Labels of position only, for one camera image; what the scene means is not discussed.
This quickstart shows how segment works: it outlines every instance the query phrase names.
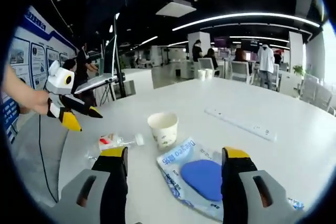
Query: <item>ceiling light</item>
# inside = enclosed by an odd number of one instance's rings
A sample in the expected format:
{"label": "ceiling light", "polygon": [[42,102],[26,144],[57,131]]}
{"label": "ceiling light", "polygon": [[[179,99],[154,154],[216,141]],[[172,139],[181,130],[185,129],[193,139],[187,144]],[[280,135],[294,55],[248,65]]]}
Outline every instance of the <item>ceiling light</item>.
{"label": "ceiling light", "polygon": [[205,18],[205,19],[201,19],[198,21],[194,21],[188,24],[185,24],[183,26],[179,26],[173,29],[173,31],[188,27],[188,26],[193,26],[196,24],[200,24],[203,22],[208,22],[208,21],[212,21],[212,20],[217,20],[217,19],[224,19],[224,18],[234,18],[234,17],[248,17],[248,16],[266,16],[266,17],[279,17],[279,18],[288,18],[288,19],[293,19],[293,20],[297,20],[297,21],[301,21],[303,23],[315,26],[315,27],[320,27],[319,24],[304,19],[304,18],[299,18],[296,16],[290,16],[290,15],[286,15],[286,14],[278,14],[278,13],[234,13],[234,14],[226,14],[226,15],[221,15],[221,16],[216,16],[216,17],[211,17],[211,18]]}
{"label": "ceiling light", "polygon": [[179,44],[184,44],[184,43],[188,43],[189,41],[186,40],[186,41],[182,41],[182,42],[177,42],[177,43],[174,43],[174,44],[170,44],[168,45],[168,47],[171,47],[171,46],[176,46],[176,45],[179,45]]}
{"label": "ceiling light", "polygon": [[270,44],[271,47],[278,47],[278,48],[284,48],[284,49],[290,49],[289,47],[283,47],[283,46],[278,46],[278,45],[272,45]]}
{"label": "ceiling light", "polygon": [[158,38],[158,37],[155,36],[155,37],[153,37],[153,38],[150,38],[150,39],[148,39],[148,40],[145,40],[143,43],[140,44],[140,46],[142,46],[143,44],[146,44],[147,42],[149,42],[149,41],[151,41],[151,40],[157,39],[157,38]]}
{"label": "ceiling light", "polygon": [[230,36],[230,38],[232,39],[269,39],[269,40],[276,40],[276,41],[282,41],[282,42],[289,42],[288,40],[284,40],[284,39],[256,37],[256,36]]}

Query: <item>poster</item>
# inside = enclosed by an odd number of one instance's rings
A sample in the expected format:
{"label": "poster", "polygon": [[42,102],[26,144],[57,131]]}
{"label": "poster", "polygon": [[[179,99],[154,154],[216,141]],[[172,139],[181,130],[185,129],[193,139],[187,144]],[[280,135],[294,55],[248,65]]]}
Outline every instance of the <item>poster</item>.
{"label": "poster", "polygon": [[[15,31],[7,57],[19,78],[32,88],[42,90],[50,64],[74,57],[77,50],[31,6]],[[1,96],[6,132],[12,142],[15,136],[11,128],[19,116],[18,104],[4,92]]]}
{"label": "poster", "polygon": [[55,60],[58,60],[58,62],[60,62],[59,52],[52,50],[50,48],[47,48],[47,58],[48,58],[48,68],[51,66],[51,64],[53,64]]}

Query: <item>round table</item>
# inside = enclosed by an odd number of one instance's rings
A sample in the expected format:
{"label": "round table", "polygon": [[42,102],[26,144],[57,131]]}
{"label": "round table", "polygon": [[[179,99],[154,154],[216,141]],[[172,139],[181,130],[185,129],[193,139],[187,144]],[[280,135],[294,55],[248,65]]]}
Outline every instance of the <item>round table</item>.
{"label": "round table", "polygon": [[[277,132],[275,143],[204,112],[219,108],[227,117],[255,122]],[[246,151],[259,170],[284,186],[287,196],[306,209],[319,197],[336,164],[336,118],[300,100],[242,82],[220,78],[191,80],[127,97],[99,108],[103,119],[79,116],[82,132],[69,132],[59,171],[59,194],[82,169],[89,168],[88,149],[99,136],[141,133],[144,146],[128,155],[127,223],[217,223],[178,202],[161,175],[147,118],[170,111],[179,117],[177,141],[187,137],[220,151]]]}

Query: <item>ceiling vent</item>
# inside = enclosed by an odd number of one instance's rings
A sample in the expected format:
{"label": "ceiling vent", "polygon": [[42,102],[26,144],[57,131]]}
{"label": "ceiling vent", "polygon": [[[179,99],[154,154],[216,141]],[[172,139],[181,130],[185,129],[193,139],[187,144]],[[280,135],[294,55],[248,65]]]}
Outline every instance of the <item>ceiling vent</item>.
{"label": "ceiling vent", "polygon": [[169,4],[165,5],[156,14],[179,18],[194,11],[196,11],[196,8],[192,7],[190,2],[184,0],[173,0]]}

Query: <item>white shirt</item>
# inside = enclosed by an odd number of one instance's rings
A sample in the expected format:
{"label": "white shirt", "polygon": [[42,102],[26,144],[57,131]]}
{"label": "white shirt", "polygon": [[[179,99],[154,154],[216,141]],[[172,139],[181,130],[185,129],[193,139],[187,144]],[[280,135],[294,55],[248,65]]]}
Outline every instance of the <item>white shirt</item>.
{"label": "white shirt", "polygon": [[263,47],[259,48],[258,59],[260,59],[260,71],[267,71],[270,73],[274,72],[274,55],[272,49],[268,46],[266,49]]}

